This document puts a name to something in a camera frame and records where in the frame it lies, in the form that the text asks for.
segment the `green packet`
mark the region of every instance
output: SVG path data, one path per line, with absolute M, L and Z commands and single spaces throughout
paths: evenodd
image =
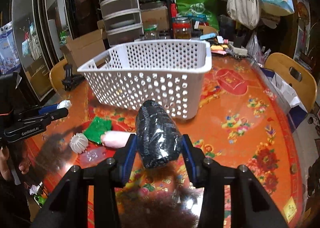
M 104 120 L 95 116 L 83 134 L 88 138 L 88 140 L 101 144 L 100 136 L 110 130 L 111 120 Z

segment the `screw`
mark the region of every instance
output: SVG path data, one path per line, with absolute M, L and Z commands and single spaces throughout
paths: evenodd
M 245 166 L 245 165 L 240 165 L 238 166 L 239 170 L 242 171 L 243 173 L 244 172 L 247 172 L 248 168 Z
M 213 159 L 211 158 L 204 158 L 203 163 L 205 166 L 209 166 L 213 163 Z
M 114 158 L 107 158 L 106 160 L 107 160 L 108 165 L 112 165 L 116 162 L 116 160 Z
M 80 167 L 77 166 L 77 165 L 75 165 L 75 166 L 72 166 L 70 169 L 71 169 L 72 172 L 75 173 L 75 172 L 77 172 L 77 171 L 80 169 Z

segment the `green shopping bag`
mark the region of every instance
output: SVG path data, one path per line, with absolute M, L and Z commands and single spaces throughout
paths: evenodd
M 205 15 L 209 26 L 219 30 L 216 16 L 216 0 L 176 0 L 176 5 L 180 15 Z

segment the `transparent plastic bag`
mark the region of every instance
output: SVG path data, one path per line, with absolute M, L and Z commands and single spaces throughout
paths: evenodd
M 182 135 L 155 101 L 143 103 L 136 117 L 137 147 L 145 168 L 165 166 L 179 157 Z
M 260 67 L 264 66 L 265 60 L 261 51 L 261 47 L 258 43 L 257 33 L 254 31 L 251 35 L 247 46 L 248 54 L 258 63 Z

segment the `stacked plastic shelf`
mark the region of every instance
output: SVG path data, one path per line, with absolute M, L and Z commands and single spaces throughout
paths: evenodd
M 99 0 L 111 46 L 133 42 L 143 35 L 139 0 Z

